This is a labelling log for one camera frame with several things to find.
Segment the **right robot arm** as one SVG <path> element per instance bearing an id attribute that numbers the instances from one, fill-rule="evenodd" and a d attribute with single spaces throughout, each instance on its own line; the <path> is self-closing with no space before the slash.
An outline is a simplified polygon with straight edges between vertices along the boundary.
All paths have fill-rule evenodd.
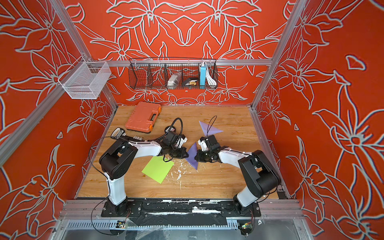
<path id="1" fill-rule="evenodd" d="M 195 160 L 202 163 L 229 164 L 241 170 L 246 187 L 234 196 L 234 212 L 245 216 L 253 213 L 257 201 L 273 192 L 282 183 L 277 170 L 263 151 L 241 152 L 227 146 L 198 150 Z"/>

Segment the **light lavender square paper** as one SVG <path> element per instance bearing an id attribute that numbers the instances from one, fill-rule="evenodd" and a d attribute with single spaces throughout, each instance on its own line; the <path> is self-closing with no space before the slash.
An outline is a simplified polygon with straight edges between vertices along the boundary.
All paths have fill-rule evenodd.
<path id="1" fill-rule="evenodd" d="M 222 130 L 217 129 L 216 127 L 212 127 L 211 125 L 208 125 L 208 124 L 203 123 L 201 121 L 199 121 L 199 124 L 201 126 L 201 129 L 203 131 L 204 136 L 215 135 L 215 134 L 223 132 Z"/>

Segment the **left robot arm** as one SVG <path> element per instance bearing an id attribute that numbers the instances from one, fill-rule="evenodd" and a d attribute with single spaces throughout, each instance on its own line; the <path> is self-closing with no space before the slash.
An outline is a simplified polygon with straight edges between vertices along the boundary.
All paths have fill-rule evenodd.
<path id="1" fill-rule="evenodd" d="M 123 217 L 129 214 L 128 198 L 125 191 L 125 174 L 133 160 L 140 157 L 169 155 L 173 159 L 189 156 L 182 143 L 163 143 L 158 140 L 133 142 L 123 137 L 116 141 L 100 157 L 103 174 L 107 178 L 109 195 L 103 207 L 102 217 Z"/>

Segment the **dark purple square paper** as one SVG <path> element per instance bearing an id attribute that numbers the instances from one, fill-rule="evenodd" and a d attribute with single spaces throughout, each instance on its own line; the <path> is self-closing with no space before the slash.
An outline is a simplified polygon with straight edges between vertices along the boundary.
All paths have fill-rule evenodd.
<path id="1" fill-rule="evenodd" d="M 188 150 L 188 157 L 186 158 L 187 162 L 195 169 L 198 169 L 198 162 L 195 160 L 195 157 L 198 153 L 197 143 L 195 142 L 191 148 Z"/>

